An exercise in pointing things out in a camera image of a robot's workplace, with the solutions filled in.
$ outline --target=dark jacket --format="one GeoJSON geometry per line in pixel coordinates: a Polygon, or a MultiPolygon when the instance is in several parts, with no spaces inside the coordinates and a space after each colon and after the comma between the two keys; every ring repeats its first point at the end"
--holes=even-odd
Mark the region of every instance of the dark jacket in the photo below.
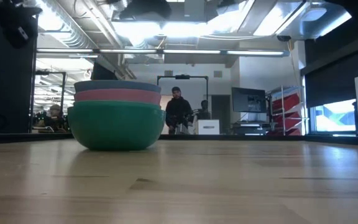
{"type": "Polygon", "coordinates": [[[168,126],[175,126],[177,123],[181,123],[186,115],[193,114],[189,102],[183,99],[183,97],[179,99],[172,98],[172,100],[168,102],[165,111],[167,112],[165,121],[168,126]]]}

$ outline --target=white box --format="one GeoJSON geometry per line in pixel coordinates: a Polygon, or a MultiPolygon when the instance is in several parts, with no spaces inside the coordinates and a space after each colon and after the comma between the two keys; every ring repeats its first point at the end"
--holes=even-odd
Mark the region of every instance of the white box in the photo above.
{"type": "Polygon", "coordinates": [[[197,120],[196,134],[220,134],[219,120],[197,120]]]}

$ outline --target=door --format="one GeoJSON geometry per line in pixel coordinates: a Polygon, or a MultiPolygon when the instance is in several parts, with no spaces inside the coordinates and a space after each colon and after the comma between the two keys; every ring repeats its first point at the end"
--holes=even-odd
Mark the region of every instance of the door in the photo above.
{"type": "Polygon", "coordinates": [[[211,96],[212,119],[219,120],[221,134],[230,134],[230,95],[211,96]]]}

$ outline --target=wooden table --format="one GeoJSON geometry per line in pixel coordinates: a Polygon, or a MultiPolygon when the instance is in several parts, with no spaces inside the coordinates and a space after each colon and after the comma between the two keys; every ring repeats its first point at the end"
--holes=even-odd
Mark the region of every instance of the wooden table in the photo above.
{"type": "Polygon", "coordinates": [[[0,144],[0,223],[358,223],[358,147],[159,141],[0,144]]]}

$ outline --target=pink bowl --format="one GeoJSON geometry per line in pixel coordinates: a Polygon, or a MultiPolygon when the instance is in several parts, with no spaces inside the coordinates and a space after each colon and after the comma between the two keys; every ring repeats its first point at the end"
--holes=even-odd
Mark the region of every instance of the pink bowl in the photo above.
{"type": "Polygon", "coordinates": [[[109,101],[131,101],[140,103],[151,103],[159,105],[161,94],[146,90],[130,90],[130,89],[99,89],[81,91],[74,95],[75,101],[93,101],[93,100],[109,100],[109,101]]]}

